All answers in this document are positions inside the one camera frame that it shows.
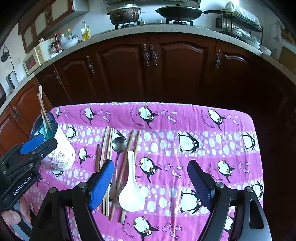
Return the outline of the left hand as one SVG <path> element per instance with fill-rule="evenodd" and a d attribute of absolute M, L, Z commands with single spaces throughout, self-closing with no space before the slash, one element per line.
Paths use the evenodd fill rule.
<path fill-rule="evenodd" d="M 30 208 L 24 197 L 20 198 L 20 212 L 26 221 L 31 222 Z M 1 216 L 8 226 L 17 225 L 21 221 L 21 216 L 12 210 L 3 211 Z"/>

